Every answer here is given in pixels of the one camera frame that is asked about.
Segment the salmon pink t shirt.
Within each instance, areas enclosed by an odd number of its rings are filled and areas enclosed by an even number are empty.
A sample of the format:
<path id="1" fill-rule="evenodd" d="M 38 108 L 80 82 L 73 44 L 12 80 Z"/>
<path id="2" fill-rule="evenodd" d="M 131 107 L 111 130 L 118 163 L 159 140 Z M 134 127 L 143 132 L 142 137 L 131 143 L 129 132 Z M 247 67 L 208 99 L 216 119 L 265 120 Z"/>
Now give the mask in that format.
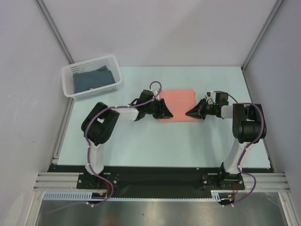
<path id="1" fill-rule="evenodd" d="M 164 90 L 159 95 L 164 99 L 168 110 L 173 114 L 169 119 L 158 119 L 160 123 L 198 121 L 186 113 L 197 105 L 193 89 Z"/>

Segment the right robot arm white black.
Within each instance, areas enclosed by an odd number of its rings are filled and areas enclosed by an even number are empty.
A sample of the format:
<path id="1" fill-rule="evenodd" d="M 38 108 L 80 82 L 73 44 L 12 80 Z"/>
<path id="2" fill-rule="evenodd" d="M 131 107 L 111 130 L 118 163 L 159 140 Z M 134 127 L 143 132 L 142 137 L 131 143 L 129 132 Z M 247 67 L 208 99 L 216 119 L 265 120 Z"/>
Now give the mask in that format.
<path id="1" fill-rule="evenodd" d="M 234 143 L 230 153 L 215 175 L 202 176 L 202 189 L 243 190 L 245 186 L 242 162 L 252 146 L 265 138 L 267 133 L 261 105 L 252 103 L 229 105 L 227 100 L 216 100 L 209 104 L 203 98 L 194 108 L 186 112 L 186 115 L 202 120 L 207 115 L 232 120 Z"/>

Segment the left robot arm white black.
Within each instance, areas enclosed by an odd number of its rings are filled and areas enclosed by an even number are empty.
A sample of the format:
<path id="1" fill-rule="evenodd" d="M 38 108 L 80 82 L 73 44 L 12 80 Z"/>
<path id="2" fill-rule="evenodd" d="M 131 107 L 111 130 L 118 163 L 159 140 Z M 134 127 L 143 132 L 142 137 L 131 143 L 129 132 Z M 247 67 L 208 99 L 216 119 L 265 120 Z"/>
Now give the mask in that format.
<path id="1" fill-rule="evenodd" d="M 81 130 L 87 142 L 85 168 L 90 173 L 87 182 L 93 188 L 99 188 L 105 182 L 107 191 L 113 190 L 113 184 L 100 173 L 104 170 L 103 146 L 111 137 L 118 121 L 139 121 L 147 114 L 156 120 L 173 118 L 165 100 L 159 96 L 160 92 L 161 89 L 145 89 L 139 98 L 127 105 L 107 106 L 99 102 L 83 121 Z"/>

